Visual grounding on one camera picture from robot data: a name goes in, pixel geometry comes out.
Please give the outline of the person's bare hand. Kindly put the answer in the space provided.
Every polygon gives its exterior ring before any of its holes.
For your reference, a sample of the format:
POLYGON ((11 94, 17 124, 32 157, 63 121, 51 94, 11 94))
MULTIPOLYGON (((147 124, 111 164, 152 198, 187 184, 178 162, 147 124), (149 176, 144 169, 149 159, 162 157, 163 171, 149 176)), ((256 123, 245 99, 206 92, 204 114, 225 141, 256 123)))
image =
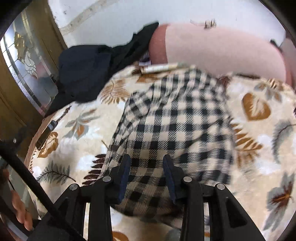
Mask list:
POLYGON ((13 208, 13 213, 16 216, 17 221, 24 226, 28 231, 33 230, 32 215, 26 210, 25 204, 20 199, 18 193, 15 190, 11 190, 8 187, 10 206, 13 208))

